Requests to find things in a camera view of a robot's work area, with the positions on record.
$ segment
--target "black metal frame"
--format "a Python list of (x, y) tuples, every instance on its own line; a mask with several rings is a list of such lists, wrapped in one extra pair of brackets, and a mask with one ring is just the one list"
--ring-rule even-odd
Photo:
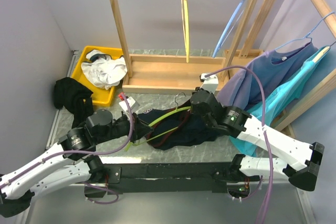
[[(226, 193), (227, 183), (244, 182), (245, 176), (233, 169), (233, 162), (104, 164), (109, 187), (122, 193), (212, 191)], [(259, 181), (259, 176), (249, 177)]]

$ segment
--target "purple shirt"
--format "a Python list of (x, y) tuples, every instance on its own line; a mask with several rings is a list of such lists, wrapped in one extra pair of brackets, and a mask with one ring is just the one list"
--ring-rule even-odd
[[(312, 43), (291, 52), (267, 51), (252, 60), (246, 67), (258, 76), (267, 98), (299, 70), (304, 61), (315, 52), (317, 48)], [(261, 101), (260, 88), (250, 73), (240, 69), (220, 90), (217, 100), (223, 106), (234, 105), (243, 110), (249, 109)]]

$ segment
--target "white wall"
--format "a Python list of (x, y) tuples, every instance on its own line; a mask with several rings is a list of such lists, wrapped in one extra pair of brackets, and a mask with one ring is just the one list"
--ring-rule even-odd
[[(278, 0), (268, 27), (283, 0)], [(71, 49), (120, 47), (109, 0), (46, 0)], [(240, 0), (188, 0), (192, 49), (214, 48)], [(184, 48), (181, 0), (119, 0), (129, 48)], [(249, 24), (252, 24), (257, 10)], [(256, 41), (256, 48), (265, 35)]]
[[(326, 0), (333, 10), (336, 10), (336, 0)], [(274, 22), (269, 28), (263, 49), (274, 49), (281, 44), (303, 37), (320, 20), (310, 0), (285, 0)], [(321, 23), (312, 33), (313, 43), (317, 47), (329, 45), (335, 41), (325, 23)], [(288, 49), (299, 47), (304, 42), (292, 44)], [(311, 90), (320, 80), (336, 67), (336, 48), (321, 61), (315, 73), (308, 81), (304, 94)], [(310, 193), (317, 222), (321, 224), (336, 223), (336, 90), (329, 93), (321, 101), (311, 107), (306, 113), (292, 123), (296, 137), (304, 142), (320, 142), (325, 145), (324, 156), (320, 168), (316, 190)]]
[(40, 155), (71, 51), (44, 0), (0, 0), (0, 174)]

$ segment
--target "floor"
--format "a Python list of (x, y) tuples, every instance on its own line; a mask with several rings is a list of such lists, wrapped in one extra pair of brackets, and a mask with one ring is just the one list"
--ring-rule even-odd
[[(85, 200), (83, 186), (58, 190), (39, 199), (26, 224), (251, 224), (263, 201), (266, 186), (241, 204), (227, 194), (210, 191), (173, 193), (128, 193), (112, 205)], [(105, 196), (111, 201), (113, 195)], [(265, 224), (305, 224), (297, 190), (274, 184)]]
[[(185, 50), (130, 50), (135, 54), (178, 54), (183, 55)], [(195, 56), (211, 56), (211, 50), (192, 50), (191, 54)], [(120, 117), (121, 109), (118, 105), (118, 94), (122, 92), (121, 85), (118, 86), (113, 99), (113, 104), (107, 109), (112, 112), (113, 118)], [(136, 99), (140, 108), (136, 113), (141, 113), (148, 109), (169, 109), (175, 107), (175, 95), (170, 94), (133, 94), (128, 93)], [(177, 101), (181, 104), (189, 99), (189, 97), (180, 96)], [(73, 115), (67, 110), (62, 109), (59, 115), (59, 123), (56, 128), (56, 134), (53, 141), (56, 141), (61, 136), (67, 134), (71, 129)], [(125, 137), (112, 140), (97, 146), (97, 151), (107, 152), (119, 147)], [(117, 153), (102, 156), (104, 163), (184, 163), (184, 162), (224, 162), (231, 161), (233, 157), (239, 153), (237, 148), (231, 143), (227, 136), (221, 136), (214, 142), (204, 142), (201, 145), (193, 147), (176, 146), (167, 151), (154, 149), (148, 144), (142, 144), (137, 147), (131, 147), (128, 151), (121, 150)], [(257, 149), (257, 156), (267, 156), (267, 153), (262, 149)]]

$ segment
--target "purple tube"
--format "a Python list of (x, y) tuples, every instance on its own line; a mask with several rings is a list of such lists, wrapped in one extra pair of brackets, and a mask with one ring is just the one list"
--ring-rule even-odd
[(101, 202), (101, 201), (95, 201), (93, 199), (90, 199), (88, 198), (88, 201), (90, 202), (93, 202), (95, 204), (99, 204), (99, 205), (109, 205), (109, 204), (113, 204), (115, 202), (117, 202), (117, 200), (119, 199), (119, 194), (117, 194), (115, 191), (111, 190), (111, 189), (108, 189), (108, 188), (103, 188), (103, 187), (98, 187), (98, 186), (94, 186), (92, 184), (89, 184), (89, 183), (86, 183), (86, 182), (82, 182), (84, 185), (86, 186), (89, 186), (89, 187), (92, 187), (94, 189), (97, 189), (97, 190), (101, 190), (101, 191), (107, 191), (107, 192), (110, 192), (114, 195), (116, 195), (116, 198), (113, 200), (113, 201), (108, 201), (108, 202)]

